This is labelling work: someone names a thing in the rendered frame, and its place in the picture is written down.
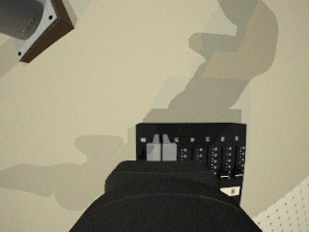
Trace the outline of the black lighting desk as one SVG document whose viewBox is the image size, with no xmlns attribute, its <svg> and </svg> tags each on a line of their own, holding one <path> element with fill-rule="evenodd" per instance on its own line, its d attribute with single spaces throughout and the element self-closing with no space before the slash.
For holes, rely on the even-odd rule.
<svg viewBox="0 0 309 232">
<path fill-rule="evenodd" d="M 246 124 L 136 124 L 136 160 L 147 160 L 155 134 L 177 144 L 177 160 L 200 160 L 219 179 L 220 190 L 240 205 L 246 149 Z M 220 181 L 223 180 L 223 181 Z"/>
</svg>

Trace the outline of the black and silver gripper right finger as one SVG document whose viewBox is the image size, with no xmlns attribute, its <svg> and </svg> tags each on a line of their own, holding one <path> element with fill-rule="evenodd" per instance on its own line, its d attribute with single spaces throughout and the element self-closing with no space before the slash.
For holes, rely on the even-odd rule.
<svg viewBox="0 0 309 232">
<path fill-rule="evenodd" d="M 161 159 L 162 161 L 177 160 L 177 144 L 170 143 L 167 134 L 161 135 Z"/>
</svg>

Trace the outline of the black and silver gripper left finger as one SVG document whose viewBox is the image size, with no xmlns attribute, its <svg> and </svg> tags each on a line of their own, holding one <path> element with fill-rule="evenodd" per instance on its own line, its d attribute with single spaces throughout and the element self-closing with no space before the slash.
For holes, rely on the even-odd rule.
<svg viewBox="0 0 309 232">
<path fill-rule="evenodd" d="M 160 140 L 160 143 L 159 143 Z M 147 144 L 147 160 L 161 160 L 161 135 L 155 134 L 153 143 Z"/>
</svg>

